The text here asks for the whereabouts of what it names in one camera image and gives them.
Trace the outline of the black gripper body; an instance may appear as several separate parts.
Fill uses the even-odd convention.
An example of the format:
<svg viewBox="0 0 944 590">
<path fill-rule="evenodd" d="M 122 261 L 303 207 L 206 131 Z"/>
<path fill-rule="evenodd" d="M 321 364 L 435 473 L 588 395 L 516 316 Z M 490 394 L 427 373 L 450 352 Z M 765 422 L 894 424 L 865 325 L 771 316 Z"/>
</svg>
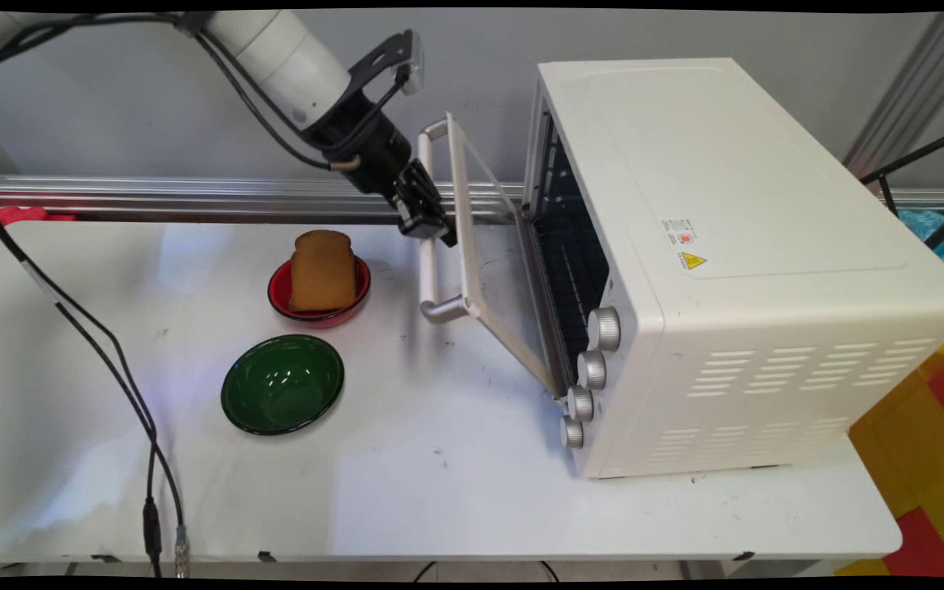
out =
<svg viewBox="0 0 944 590">
<path fill-rule="evenodd" d="M 375 113 L 356 129 L 367 109 L 334 109 L 320 122 L 321 154 L 337 171 L 337 165 L 357 161 L 357 166 L 342 171 L 345 179 L 362 193 L 396 197 L 398 176 L 409 163 L 412 148 L 404 134 L 390 119 Z"/>
</svg>

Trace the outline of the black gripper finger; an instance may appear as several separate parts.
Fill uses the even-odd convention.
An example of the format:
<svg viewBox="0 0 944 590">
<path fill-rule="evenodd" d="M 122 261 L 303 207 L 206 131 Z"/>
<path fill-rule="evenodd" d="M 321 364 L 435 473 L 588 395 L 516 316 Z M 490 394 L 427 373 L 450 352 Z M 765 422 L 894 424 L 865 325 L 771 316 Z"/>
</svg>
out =
<svg viewBox="0 0 944 590">
<path fill-rule="evenodd" d="M 457 245 L 453 217 L 443 209 L 441 194 L 420 160 L 409 161 L 409 217 L 410 238 L 435 238 L 447 247 Z"/>
<path fill-rule="evenodd" d="M 432 193 L 397 191 L 398 231 L 406 238 L 434 239 L 442 235 L 442 206 Z"/>
</svg>

